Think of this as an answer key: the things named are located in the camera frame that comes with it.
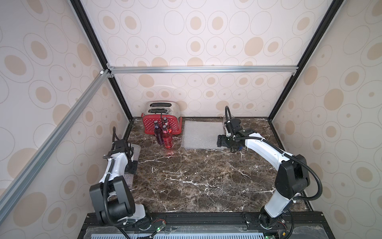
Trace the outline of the single bubble wrap sheet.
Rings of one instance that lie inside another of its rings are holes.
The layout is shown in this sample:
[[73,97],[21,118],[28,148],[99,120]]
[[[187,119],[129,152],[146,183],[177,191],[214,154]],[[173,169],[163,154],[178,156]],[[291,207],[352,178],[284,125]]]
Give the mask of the single bubble wrap sheet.
[[[140,155],[140,151],[141,151],[141,146],[139,146],[137,144],[133,144],[132,146],[133,146],[133,157],[131,158],[131,161],[136,160],[139,162],[139,155]],[[134,179],[135,174],[129,174],[129,173],[125,174],[124,173],[124,179],[127,183],[127,186],[129,187],[129,189],[133,188],[133,179]]]

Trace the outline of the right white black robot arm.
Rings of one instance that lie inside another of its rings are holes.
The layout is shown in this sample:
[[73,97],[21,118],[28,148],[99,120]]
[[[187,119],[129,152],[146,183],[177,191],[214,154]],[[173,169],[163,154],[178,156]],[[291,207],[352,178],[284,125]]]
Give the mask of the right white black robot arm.
[[217,137],[218,147],[226,147],[232,153],[246,147],[277,171],[276,190],[260,211],[258,221],[262,228],[271,229],[295,201],[314,201],[322,195],[322,182],[302,155],[286,152],[253,129],[244,129],[241,120],[232,116],[229,106],[225,107],[224,119],[226,134]]

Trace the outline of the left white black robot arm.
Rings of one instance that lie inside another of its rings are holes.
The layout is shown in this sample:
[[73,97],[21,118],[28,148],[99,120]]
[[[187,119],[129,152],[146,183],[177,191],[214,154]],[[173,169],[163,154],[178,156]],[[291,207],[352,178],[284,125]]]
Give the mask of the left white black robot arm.
[[112,147],[103,156],[107,167],[98,184],[90,187],[90,198],[101,225],[126,227],[147,218],[144,205],[136,204],[125,174],[136,172],[134,147],[116,135],[112,128]]

